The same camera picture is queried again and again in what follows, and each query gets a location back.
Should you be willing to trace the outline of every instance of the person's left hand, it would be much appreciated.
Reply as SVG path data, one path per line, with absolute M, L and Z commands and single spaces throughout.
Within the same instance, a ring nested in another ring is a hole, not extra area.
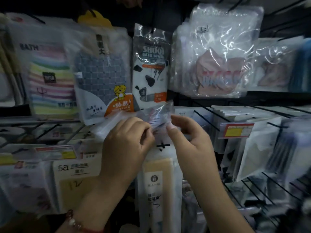
M 99 185 L 117 185 L 126 191 L 154 142 L 149 123 L 137 117 L 121 120 L 104 141 Z

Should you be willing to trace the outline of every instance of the orange label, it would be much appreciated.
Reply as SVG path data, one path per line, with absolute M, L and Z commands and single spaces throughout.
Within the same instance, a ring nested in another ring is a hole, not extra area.
M 157 70 L 164 70 L 164 65 L 142 65 L 143 68 L 151 68 Z
M 125 95 L 123 100 L 119 100 L 118 97 L 112 101 L 106 110 L 105 117 L 112 111 L 125 110 L 126 112 L 134 112 L 133 95 Z
M 155 93 L 154 102 L 166 101 L 167 92 Z

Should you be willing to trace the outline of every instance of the hand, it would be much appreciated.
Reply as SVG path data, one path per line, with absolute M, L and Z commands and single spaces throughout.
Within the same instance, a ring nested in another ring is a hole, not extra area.
M 116 0 L 117 3 L 123 3 L 126 8 L 133 8 L 139 6 L 142 8 L 142 0 Z
M 189 117 L 172 115 L 172 124 L 167 127 L 169 137 L 174 143 L 178 163 L 184 177 L 191 187 L 198 191 L 206 179 L 219 178 L 217 162 L 209 135 Z M 184 134 L 192 136 L 189 142 Z
M 125 192 L 154 142 L 149 123 L 137 117 L 119 121 L 104 141 L 99 184 L 118 185 Z

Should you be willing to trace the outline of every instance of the yellow price label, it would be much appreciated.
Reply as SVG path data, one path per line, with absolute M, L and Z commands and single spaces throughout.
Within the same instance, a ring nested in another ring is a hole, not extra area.
M 62 159 L 68 159 L 68 158 L 76 158 L 75 153 L 73 151 L 63 151 Z
M 243 128 L 228 128 L 225 137 L 241 136 Z
M 16 160 L 11 153 L 0 153 L 0 165 L 16 164 Z

